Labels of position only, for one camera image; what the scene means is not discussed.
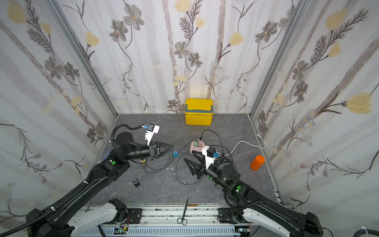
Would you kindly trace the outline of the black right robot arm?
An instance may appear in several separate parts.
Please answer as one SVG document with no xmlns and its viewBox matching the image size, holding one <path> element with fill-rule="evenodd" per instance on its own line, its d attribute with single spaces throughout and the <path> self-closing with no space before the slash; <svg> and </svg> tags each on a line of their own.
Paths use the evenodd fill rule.
<svg viewBox="0 0 379 237">
<path fill-rule="evenodd" d="M 195 160 L 185 159 L 197 179 L 207 177 L 221 187 L 224 200 L 238 222 L 258 224 L 281 237 L 321 237 L 324 231 L 318 217 L 302 214 L 265 197 L 240 179 L 233 161 L 225 156 L 209 158 L 193 151 Z"/>
</svg>

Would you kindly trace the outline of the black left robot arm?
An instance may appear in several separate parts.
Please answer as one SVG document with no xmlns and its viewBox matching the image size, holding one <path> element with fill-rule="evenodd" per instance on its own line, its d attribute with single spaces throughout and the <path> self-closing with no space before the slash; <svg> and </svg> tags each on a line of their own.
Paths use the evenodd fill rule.
<svg viewBox="0 0 379 237">
<path fill-rule="evenodd" d="M 99 209 L 78 216 L 77 212 L 105 187 L 120 178 L 129 168 L 131 160 L 158 159 L 170 153 L 174 146 L 151 142 L 141 145 L 129 132 L 111 137 L 113 149 L 95 165 L 85 180 L 64 197 L 43 210 L 34 209 L 26 220 L 30 237 L 76 237 L 95 226 L 111 221 L 128 219 L 126 205 L 114 198 Z"/>
</svg>

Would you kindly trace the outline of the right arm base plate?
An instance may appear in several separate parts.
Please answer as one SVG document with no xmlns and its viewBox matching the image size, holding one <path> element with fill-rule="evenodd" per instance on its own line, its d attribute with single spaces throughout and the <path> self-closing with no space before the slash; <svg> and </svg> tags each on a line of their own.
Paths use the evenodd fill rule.
<svg viewBox="0 0 379 237">
<path fill-rule="evenodd" d="M 218 208 L 218 216 L 217 220 L 221 224 L 239 224 L 239 223 L 245 223 L 245 221 L 238 216 L 235 212 L 232 211 L 232 209 L 229 208 Z"/>
</svg>

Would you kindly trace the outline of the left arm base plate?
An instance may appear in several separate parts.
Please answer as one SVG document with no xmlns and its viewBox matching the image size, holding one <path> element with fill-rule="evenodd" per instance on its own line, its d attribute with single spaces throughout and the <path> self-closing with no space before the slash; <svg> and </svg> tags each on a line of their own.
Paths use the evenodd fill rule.
<svg viewBox="0 0 379 237">
<path fill-rule="evenodd" d="M 140 224 L 141 218 L 142 218 L 142 211 L 141 208 L 128 208 L 126 210 L 126 215 L 124 219 L 122 220 L 122 225 L 127 224 Z"/>
</svg>

